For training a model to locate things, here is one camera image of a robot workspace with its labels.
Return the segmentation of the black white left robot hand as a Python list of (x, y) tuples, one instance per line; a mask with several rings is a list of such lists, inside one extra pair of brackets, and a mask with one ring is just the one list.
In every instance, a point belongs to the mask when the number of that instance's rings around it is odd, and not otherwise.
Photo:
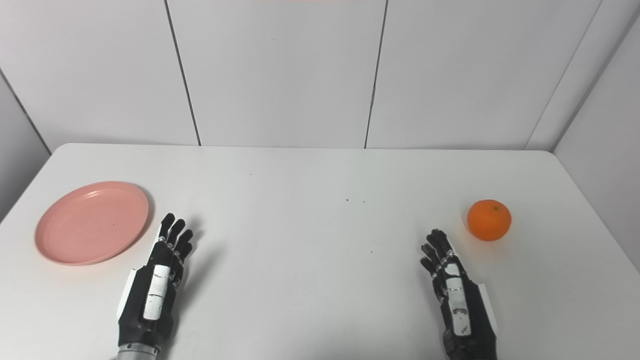
[(118, 357), (155, 359), (169, 341), (173, 307), (194, 249), (194, 232), (168, 213), (145, 265), (131, 269), (118, 305)]

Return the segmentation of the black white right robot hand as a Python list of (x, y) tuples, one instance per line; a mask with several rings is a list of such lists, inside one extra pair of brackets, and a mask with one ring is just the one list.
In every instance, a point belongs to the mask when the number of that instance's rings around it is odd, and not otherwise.
[(420, 263), (439, 302), (446, 355), (451, 360), (496, 360), (495, 319), (484, 285), (471, 280), (443, 230), (434, 228), (425, 239)]

